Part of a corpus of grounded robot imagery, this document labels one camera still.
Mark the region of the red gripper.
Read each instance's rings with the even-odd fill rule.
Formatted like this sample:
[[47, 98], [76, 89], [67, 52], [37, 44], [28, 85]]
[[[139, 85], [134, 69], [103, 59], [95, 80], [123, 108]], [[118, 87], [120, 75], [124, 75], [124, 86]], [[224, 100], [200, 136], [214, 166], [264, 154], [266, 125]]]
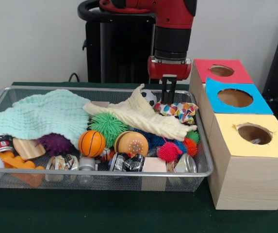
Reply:
[[[177, 80], [186, 80], [191, 72], [191, 59], [170, 61], [150, 56], [147, 60], [147, 70], [151, 79], [162, 80], [161, 103], [173, 103]], [[171, 82], [170, 91], [167, 91], [167, 80]]]

